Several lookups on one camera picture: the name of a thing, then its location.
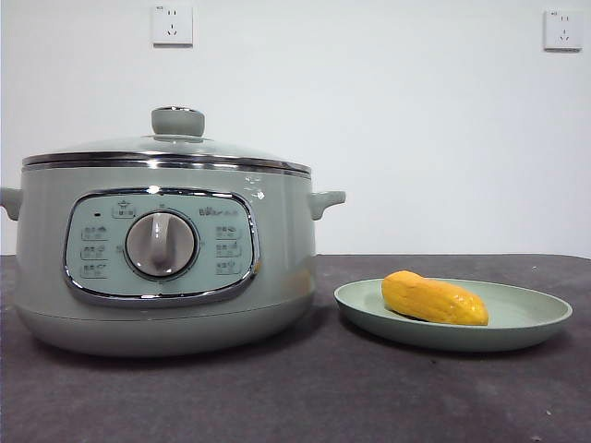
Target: control dial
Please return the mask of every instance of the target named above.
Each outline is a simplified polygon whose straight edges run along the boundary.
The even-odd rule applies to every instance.
[[[180,272],[190,263],[196,248],[196,235],[188,222],[171,212],[145,215],[127,233],[129,261],[152,277],[170,277]]]

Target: white wall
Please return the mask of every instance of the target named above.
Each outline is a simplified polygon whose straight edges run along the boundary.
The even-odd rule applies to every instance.
[[[321,253],[591,257],[589,2],[201,0],[192,49],[151,47],[153,5],[2,2],[3,186],[24,156],[146,134],[150,109],[187,103],[208,137],[347,191]],[[561,6],[585,12],[579,54],[541,50]]]

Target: table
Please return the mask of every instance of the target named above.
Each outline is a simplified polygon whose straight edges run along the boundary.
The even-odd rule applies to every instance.
[[[116,359],[43,344],[2,259],[2,441],[588,442],[591,260],[550,255],[318,256],[308,313],[234,349]],[[358,329],[333,291],[396,269],[495,281],[569,302],[564,332],[521,351],[445,353]]]

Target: sage green plate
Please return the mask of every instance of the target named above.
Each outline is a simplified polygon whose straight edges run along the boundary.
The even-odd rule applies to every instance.
[[[346,284],[334,297],[344,315],[361,329],[385,339],[444,351],[493,352],[532,346],[559,332],[573,313],[560,298],[530,289],[484,281],[433,280],[477,293],[487,306],[488,325],[429,323],[396,314],[384,304],[382,279]]]

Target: electrical socket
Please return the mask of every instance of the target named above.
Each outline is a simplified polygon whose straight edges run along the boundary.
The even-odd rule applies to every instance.
[[[155,6],[151,15],[154,46],[192,46],[193,8],[186,5]]]
[[[546,11],[544,23],[545,50],[581,51],[583,48],[582,11]]]

